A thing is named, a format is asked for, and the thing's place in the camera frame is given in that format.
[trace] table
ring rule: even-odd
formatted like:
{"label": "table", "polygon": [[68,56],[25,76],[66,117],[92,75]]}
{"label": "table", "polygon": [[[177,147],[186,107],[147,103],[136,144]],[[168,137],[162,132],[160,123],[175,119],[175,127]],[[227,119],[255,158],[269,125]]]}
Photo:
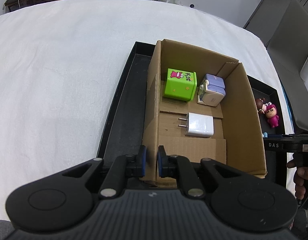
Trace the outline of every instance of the table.
{"label": "table", "polygon": [[164,38],[239,59],[248,75],[277,89],[286,133],[293,132],[270,57],[242,28],[150,0],[22,8],[0,16],[0,219],[7,219],[5,199],[16,187],[95,157],[135,41]]}

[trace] purple toy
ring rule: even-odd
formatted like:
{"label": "purple toy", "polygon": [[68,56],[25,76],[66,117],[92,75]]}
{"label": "purple toy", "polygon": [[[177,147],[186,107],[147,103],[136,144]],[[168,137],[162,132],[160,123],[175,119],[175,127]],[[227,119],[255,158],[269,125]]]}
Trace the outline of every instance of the purple toy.
{"label": "purple toy", "polygon": [[279,116],[276,115],[277,110],[275,105],[270,104],[267,106],[265,110],[265,115],[267,116],[267,122],[270,124],[272,128],[279,126]]}

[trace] finger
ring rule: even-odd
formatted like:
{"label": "finger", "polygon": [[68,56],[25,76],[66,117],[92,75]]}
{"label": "finger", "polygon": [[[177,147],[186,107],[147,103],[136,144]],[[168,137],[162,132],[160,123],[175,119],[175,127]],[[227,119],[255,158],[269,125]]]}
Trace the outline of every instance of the finger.
{"label": "finger", "polygon": [[305,187],[295,185],[295,196],[296,196],[296,198],[299,199],[299,200],[302,200],[304,198],[304,194],[305,194]]}
{"label": "finger", "polygon": [[294,163],[294,161],[293,160],[291,160],[291,161],[289,161],[287,164],[286,164],[286,167],[287,168],[294,168],[295,167],[295,163]]}
{"label": "finger", "polygon": [[301,167],[298,168],[298,175],[301,178],[307,179],[308,180],[308,167]]}
{"label": "finger", "polygon": [[304,185],[304,179],[302,179],[298,173],[294,173],[294,178],[293,178],[293,182],[296,184],[296,185],[299,185],[299,186],[303,186]]}

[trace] toy figure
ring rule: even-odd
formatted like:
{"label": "toy figure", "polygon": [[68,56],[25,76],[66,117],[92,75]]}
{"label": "toy figure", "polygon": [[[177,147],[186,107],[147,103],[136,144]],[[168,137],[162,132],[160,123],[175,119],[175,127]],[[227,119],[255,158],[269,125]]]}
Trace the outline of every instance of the toy figure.
{"label": "toy figure", "polygon": [[265,112],[267,122],[270,124],[272,128],[279,126],[279,116],[277,115],[277,110],[275,105],[270,104],[267,105],[267,109]]}
{"label": "toy figure", "polygon": [[265,102],[265,98],[258,98],[255,100],[256,108],[258,109],[259,114],[264,114],[267,108],[264,102]]}

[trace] green cube box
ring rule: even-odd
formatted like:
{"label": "green cube box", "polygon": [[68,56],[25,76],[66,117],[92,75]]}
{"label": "green cube box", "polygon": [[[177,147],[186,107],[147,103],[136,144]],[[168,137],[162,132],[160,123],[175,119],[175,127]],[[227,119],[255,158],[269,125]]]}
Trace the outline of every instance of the green cube box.
{"label": "green cube box", "polygon": [[164,90],[164,97],[183,101],[192,101],[196,90],[195,72],[181,71],[169,68]]}

